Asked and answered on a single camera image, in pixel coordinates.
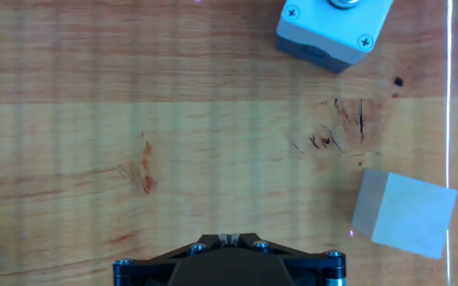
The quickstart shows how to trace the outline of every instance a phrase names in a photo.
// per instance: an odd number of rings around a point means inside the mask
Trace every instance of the wooden surface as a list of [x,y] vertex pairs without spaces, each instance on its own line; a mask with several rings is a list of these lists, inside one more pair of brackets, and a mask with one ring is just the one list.
[[[341,249],[351,285],[446,284],[446,252],[349,235],[365,168],[445,185],[446,5],[396,1],[342,75],[274,49],[282,5],[0,0],[0,285],[110,285],[115,259],[231,232]],[[450,260],[458,285],[458,198]]]

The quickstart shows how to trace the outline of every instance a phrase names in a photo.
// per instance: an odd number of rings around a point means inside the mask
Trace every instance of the screw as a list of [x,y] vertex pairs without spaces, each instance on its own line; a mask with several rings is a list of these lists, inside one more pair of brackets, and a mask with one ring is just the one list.
[[358,39],[358,46],[362,50],[368,51],[374,47],[374,39],[372,39],[372,37],[369,35],[362,35]]
[[190,246],[190,250],[193,252],[197,252],[197,251],[201,251],[205,249],[206,249],[206,245],[204,243],[194,243],[192,244],[192,246]]
[[300,10],[296,6],[287,6],[284,8],[284,18],[289,20],[296,20],[300,16]]
[[132,264],[132,262],[134,262],[135,259],[133,258],[123,258],[123,259],[119,259],[117,261],[114,262],[114,265],[130,265]]
[[269,244],[268,242],[265,242],[265,241],[255,241],[253,246],[256,248],[266,248],[269,246]]
[[339,257],[342,255],[342,253],[339,250],[332,249],[329,251],[324,252],[324,254],[330,256],[330,257]]

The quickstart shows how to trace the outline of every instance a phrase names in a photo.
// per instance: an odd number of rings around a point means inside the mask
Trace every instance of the scratch mark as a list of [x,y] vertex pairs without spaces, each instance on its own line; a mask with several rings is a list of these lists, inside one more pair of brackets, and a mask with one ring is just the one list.
[[360,143],[363,142],[363,100],[359,99],[359,132],[362,134]]
[[131,235],[130,235],[130,234],[127,234],[127,235],[121,236],[120,238],[116,238],[116,239],[110,240],[110,241],[108,241],[108,242],[111,243],[111,244],[114,244],[114,243],[122,242],[122,241],[124,241],[125,239],[130,238],[130,237],[131,237]]
[[335,142],[335,139],[333,138],[333,136],[330,136],[330,138],[332,139],[333,144],[335,144],[335,146],[337,146],[337,148],[339,149],[339,151],[342,152],[342,153],[345,153],[345,152],[342,151],[342,149],[339,147],[339,145],[337,144],[337,142]]
[[314,134],[312,134],[312,138],[309,137],[309,139],[312,142],[312,144],[314,144],[314,146],[316,146],[316,148],[319,148],[319,146],[316,144],[316,138],[314,137]]
[[293,146],[294,146],[294,148],[296,148],[296,150],[300,151],[300,153],[303,154],[303,151],[301,151],[301,150],[298,148],[298,146],[296,146],[296,144],[293,143],[292,140],[289,140],[289,141],[291,141],[291,144],[293,144]]

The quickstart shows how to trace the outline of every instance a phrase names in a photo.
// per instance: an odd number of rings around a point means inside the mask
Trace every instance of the wooden table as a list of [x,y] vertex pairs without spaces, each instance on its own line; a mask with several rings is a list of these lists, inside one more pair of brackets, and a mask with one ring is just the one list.
[[[446,184],[445,3],[396,1],[341,75],[275,50],[283,3],[0,0],[0,285],[111,285],[231,232],[341,249],[350,285],[446,284],[446,254],[350,237],[365,168]],[[458,0],[452,30],[458,190]],[[458,198],[449,258],[458,285]]]

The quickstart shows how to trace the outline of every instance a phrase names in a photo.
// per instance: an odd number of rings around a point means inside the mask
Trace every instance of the dark stain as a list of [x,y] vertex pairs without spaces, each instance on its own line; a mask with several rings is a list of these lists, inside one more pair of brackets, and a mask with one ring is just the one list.
[[301,151],[301,150],[298,148],[298,146],[296,146],[296,144],[293,143],[292,140],[289,140],[289,141],[291,141],[291,144],[293,144],[293,146],[294,146],[294,148],[296,148],[296,150],[300,151],[300,153],[303,154],[303,151]]
[[316,148],[319,148],[319,146],[316,144],[316,137],[314,137],[314,134],[312,134],[312,137],[309,139]]
[[359,100],[359,132],[362,134],[360,138],[360,143],[363,142],[363,100]]
[[328,133],[330,133],[330,138],[332,139],[333,144],[335,144],[335,146],[337,147],[337,149],[338,149],[340,152],[345,153],[344,151],[342,151],[342,149],[340,148],[340,146],[337,144],[337,141],[335,141],[335,138],[333,137],[332,131],[331,131],[330,129],[328,129],[328,127],[326,127],[326,126],[323,126],[323,127],[328,131]]
[[396,86],[402,87],[402,85],[404,84],[404,81],[398,76],[395,78],[394,83]]
[[327,148],[326,145],[330,144],[330,138],[321,138],[321,143]]
[[149,160],[151,159],[153,155],[153,146],[147,141],[146,142],[146,147],[144,150],[142,150],[142,168],[144,169],[144,179],[141,179],[141,185],[146,194],[149,194],[149,192],[155,188],[157,182],[153,180],[153,170],[151,169],[150,165],[151,163]]

